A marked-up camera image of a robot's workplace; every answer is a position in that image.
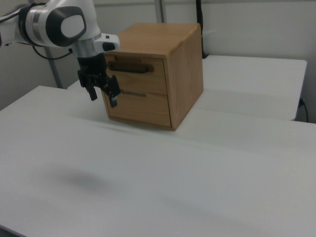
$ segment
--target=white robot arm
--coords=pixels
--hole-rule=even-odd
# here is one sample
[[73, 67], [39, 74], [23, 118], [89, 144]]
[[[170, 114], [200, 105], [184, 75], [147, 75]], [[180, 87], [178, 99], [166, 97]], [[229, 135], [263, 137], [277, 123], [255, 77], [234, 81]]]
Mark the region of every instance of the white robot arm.
[[68, 47], [78, 58], [78, 76], [92, 100], [94, 87], [101, 88], [111, 106], [117, 105], [120, 94], [115, 76], [106, 75], [103, 53], [118, 49], [119, 38], [102, 34], [97, 24], [92, 0], [50, 0], [17, 6], [0, 17], [0, 47], [14, 42], [32, 46]]

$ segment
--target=dark drawer handle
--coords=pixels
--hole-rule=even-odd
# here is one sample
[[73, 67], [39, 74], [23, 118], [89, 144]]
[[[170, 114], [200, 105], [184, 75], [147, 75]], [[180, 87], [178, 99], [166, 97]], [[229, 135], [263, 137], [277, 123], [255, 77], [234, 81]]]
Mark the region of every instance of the dark drawer handle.
[[125, 68], [115, 68], [113, 67], [113, 65], [109, 66], [109, 69], [111, 71], [116, 71], [116, 72], [124, 72], [124, 73], [139, 73], [139, 74], [144, 74], [146, 72], [148, 72], [148, 68], [144, 68], [144, 69], [125, 69]]

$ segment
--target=white wall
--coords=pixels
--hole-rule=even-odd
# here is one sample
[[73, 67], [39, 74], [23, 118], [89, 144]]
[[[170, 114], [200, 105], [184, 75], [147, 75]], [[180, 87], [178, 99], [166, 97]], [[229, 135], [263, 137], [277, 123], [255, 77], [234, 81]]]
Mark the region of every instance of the white wall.
[[[0, 15], [27, 1], [0, 0]], [[39, 85], [56, 86], [49, 63], [30, 46], [11, 44], [0, 47], [0, 110]]]
[[[316, 122], [316, 2], [203, 4], [204, 41], [213, 55], [303, 59], [308, 62], [302, 96]], [[168, 22], [195, 22], [194, 4], [167, 4]], [[300, 109], [299, 120], [305, 121]]]
[[146, 3], [146, 2], [153, 2], [154, 0], [93, 0], [94, 4], [129, 4], [129, 3]]
[[[117, 34], [135, 22], [156, 22], [154, 5], [97, 7], [96, 11], [101, 31], [108, 34]], [[54, 56], [67, 53], [66, 49], [52, 48], [51, 51]], [[55, 64], [64, 88], [78, 80], [79, 64], [75, 56], [55, 61]]]

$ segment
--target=drawer handle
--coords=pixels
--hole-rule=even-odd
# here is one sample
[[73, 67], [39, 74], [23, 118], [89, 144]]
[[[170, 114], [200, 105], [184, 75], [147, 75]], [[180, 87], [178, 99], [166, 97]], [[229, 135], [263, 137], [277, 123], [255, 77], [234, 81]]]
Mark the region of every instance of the drawer handle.
[[116, 72], [124, 72], [124, 73], [138, 73], [138, 74], [144, 74], [146, 72], [148, 72], [148, 68], [144, 68], [144, 69], [140, 69], [140, 70], [137, 70], [137, 69], [125, 69], [125, 68], [115, 68], [113, 67], [113, 65], [110, 65], [109, 66], [109, 69], [111, 71], [116, 71]]
[[122, 94], [125, 95], [135, 95], [135, 96], [141, 96], [141, 97], [146, 97], [145, 93], [139, 93], [139, 92], [133, 92], [133, 91], [127, 91], [127, 90], [120, 90]]

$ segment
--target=wooden box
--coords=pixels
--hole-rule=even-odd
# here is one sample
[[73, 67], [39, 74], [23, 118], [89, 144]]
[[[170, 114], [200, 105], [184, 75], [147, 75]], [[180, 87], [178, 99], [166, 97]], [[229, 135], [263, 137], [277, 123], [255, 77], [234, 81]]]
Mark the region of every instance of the wooden box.
[[176, 130], [203, 92], [200, 25], [137, 23], [118, 36], [105, 54], [122, 91], [115, 108], [103, 94], [109, 118]]

